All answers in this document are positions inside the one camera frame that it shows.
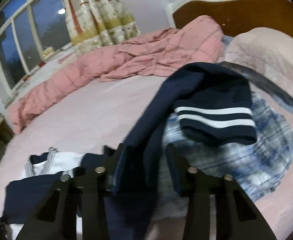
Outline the white navy varsity jacket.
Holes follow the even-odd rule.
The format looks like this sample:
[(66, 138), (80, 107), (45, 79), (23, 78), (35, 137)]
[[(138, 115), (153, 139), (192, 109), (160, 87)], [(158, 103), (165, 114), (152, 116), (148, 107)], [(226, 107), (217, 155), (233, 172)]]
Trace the white navy varsity jacket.
[(112, 196), (105, 198), (109, 236), (140, 239), (154, 211), (159, 158), (171, 143), (164, 134), (168, 119), (177, 121), (180, 133), (195, 142), (251, 145), (257, 142), (252, 105), (248, 81), (241, 75), (217, 64), (187, 64), (162, 84), (116, 150), (105, 148), (98, 155), (51, 149), (32, 155), (22, 179), (6, 188), (1, 222), (16, 232), (59, 176), (80, 176), (114, 160), (115, 167), (108, 169)]

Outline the blue plaid folded garment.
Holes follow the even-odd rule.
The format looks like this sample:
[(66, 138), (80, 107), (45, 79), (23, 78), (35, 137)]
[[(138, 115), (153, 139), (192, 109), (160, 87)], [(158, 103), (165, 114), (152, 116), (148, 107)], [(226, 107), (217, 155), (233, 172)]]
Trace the blue plaid folded garment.
[(293, 163), (293, 130), (256, 92), (251, 92), (257, 142), (209, 147), (188, 139), (176, 114), (167, 119), (162, 147), (173, 144), (191, 166), (210, 176), (232, 175), (252, 201), (274, 192)]

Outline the pink bed sheet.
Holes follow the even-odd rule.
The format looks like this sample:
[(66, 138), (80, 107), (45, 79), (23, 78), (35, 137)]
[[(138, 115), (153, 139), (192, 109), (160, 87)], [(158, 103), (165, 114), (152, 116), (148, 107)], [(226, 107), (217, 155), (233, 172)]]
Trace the pink bed sheet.
[[(0, 213), (5, 188), (21, 175), (30, 155), (55, 147), (61, 152), (101, 153), (117, 147), (152, 100), (164, 79), (134, 76), (92, 81), (36, 117), (9, 142), (0, 162)], [(257, 201), (277, 239), (293, 231), (293, 164), (278, 189)]]

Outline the pink pillow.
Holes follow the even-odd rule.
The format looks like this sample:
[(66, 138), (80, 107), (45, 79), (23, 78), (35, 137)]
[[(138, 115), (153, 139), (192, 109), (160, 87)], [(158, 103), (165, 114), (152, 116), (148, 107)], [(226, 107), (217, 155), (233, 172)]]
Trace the pink pillow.
[(254, 70), (293, 98), (293, 38), (258, 27), (234, 37), (219, 61)]

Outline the white framed window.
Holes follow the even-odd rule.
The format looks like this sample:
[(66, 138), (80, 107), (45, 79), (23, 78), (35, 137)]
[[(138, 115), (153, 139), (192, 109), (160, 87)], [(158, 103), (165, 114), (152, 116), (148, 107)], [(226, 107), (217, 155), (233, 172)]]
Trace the white framed window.
[(8, 92), (70, 45), (62, 0), (1, 3), (0, 75)]

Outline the pink plaid quilt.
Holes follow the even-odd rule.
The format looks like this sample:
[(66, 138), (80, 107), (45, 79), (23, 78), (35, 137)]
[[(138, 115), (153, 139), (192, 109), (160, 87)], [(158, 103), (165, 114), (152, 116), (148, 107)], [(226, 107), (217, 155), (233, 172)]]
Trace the pink plaid quilt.
[(21, 133), (36, 116), (94, 79), (168, 77), (188, 63), (214, 63), (224, 51), (223, 37), (222, 28), (211, 17), (199, 16), (182, 29), (154, 31), (95, 49), (57, 70), (10, 106), (12, 130)]

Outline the tree pattern curtain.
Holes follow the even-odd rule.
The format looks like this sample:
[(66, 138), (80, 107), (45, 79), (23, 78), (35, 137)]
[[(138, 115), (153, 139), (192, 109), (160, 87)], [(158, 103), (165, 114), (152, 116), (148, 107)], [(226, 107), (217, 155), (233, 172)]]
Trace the tree pattern curtain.
[(113, 46), (141, 34), (122, 0), (62, 0), (76, 54)]

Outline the white wooden headboard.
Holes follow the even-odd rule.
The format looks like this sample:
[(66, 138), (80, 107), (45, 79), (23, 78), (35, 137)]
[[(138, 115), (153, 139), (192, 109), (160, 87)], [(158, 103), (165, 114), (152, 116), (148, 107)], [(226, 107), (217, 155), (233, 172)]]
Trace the white wooden headboard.
[(228, 36), (267, 27), (293, 38), (293, 0), (173, 0), (166, 11), (176, 28), (207, 15)]

